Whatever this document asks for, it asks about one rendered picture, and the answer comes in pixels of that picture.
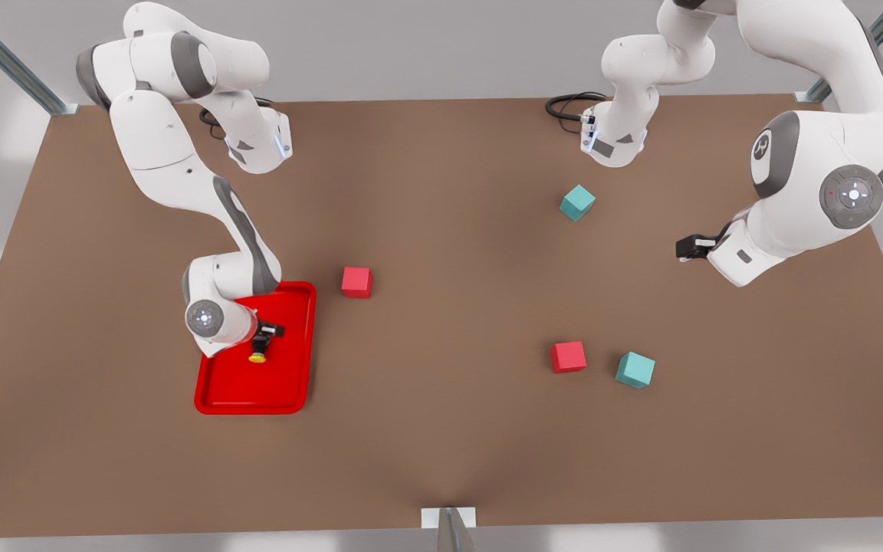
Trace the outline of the red plastic tray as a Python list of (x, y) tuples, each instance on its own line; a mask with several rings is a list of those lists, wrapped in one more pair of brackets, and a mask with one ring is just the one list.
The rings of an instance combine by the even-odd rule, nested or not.
[(284, 281), (269, 296), (238, 304), (284, 328), (271, 339), (263, 363), (252, 363), (249, 342), (201, 357), (194, 406), (203, 415), (290, 415), (307, 398), (316, 290), (306, 281)]

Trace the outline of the red cube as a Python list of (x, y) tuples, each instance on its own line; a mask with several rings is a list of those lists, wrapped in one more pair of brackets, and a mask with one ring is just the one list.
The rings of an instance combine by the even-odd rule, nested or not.
[(368, 267), (344, 267), (340, 287), (344, 297), (369, 298), (372, 296), (372, 285), (373, 276)]
[(554, 373), (578, 373), (586, 368), (586, 354), (582, 341), (554, 343), (550, 355)]

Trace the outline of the teal cube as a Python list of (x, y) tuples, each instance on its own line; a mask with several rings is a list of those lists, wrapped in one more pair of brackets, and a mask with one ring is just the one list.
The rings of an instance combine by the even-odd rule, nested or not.
[(651, 384), (653, 370), (655, 370), (653, 359), (630, 350), (621, 356), (615, 380), (632, 388), (642, 389)]
[(578, 222), (595, 201), (596, 197), (585, 186), (577, 185), (561, 199), (560, 211), (572, 222)]

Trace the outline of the silver frame post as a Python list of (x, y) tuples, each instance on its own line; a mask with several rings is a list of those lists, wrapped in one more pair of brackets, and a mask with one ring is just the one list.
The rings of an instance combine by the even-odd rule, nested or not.
[(842, 110), (863, 113), (883, 109), (883, 12), (873, 21), (855, 15), (821, 15), (820, 33), (824, 54), (812, 54), (807, 69), (819, 73), (809, 90), (796, 92), (799, 104), (820, 104), (833, 98)]
[(0, 41), (0, 70), (53, 117), (73, 116), (78, 104), (62, 101), (11, 49)]
[(477, 552), (468, 531), (477, 527), (476, 507), (421, 509), (421, 524), (437, 530), (437, 552)]

